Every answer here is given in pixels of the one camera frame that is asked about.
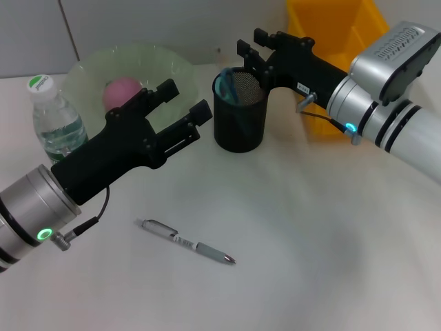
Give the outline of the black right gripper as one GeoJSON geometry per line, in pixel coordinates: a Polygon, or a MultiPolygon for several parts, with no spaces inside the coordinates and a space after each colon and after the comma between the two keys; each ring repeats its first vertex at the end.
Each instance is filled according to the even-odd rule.
{"type": "Polygon", "coordinates": [[[306,96],[308,92],[300,88],[305,86],[316,94],[315,104],[325,108],[338,84],[347,77],[345,71],[313,53],[312,38],[298,38],[281,31],[269,34],[256,28],[254,42],[273,50],[267,61],[242,39],[236,47],[237,54],[243,58],[243,67],[258,79],[260,87],[290,88],[306,96]]]}

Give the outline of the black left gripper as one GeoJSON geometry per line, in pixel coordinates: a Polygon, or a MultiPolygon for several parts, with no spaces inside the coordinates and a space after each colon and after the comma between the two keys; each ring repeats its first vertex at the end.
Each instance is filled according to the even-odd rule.
{"type": "Polygon", "coordinates": [[[155,90],[142,88],[107,115],[100,133],[51,167],[65,193],[83,205],[131,169],[157,169],[163,165],[163,156],[168,159],[199,140],[197,127],[213,117],[204,99],[157,134],[145,118],[178,95],[174,80],[167,79],[155,90]]]}

